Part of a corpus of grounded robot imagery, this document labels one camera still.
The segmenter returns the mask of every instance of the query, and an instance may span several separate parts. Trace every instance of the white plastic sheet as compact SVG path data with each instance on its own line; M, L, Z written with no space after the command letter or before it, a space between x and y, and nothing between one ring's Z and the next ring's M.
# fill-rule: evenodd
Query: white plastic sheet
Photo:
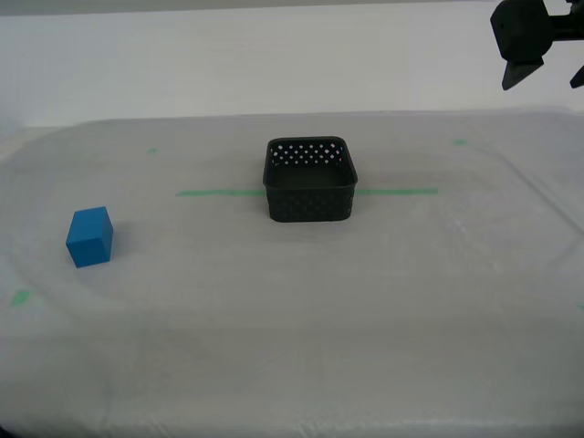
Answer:
M582 436L583 121L118 120L29 142L0 167L0 424L31 436ZM353 214L274 223L249 192L266 144L313 135L347 141ZM112 260L76 269L72 214L100 205Z

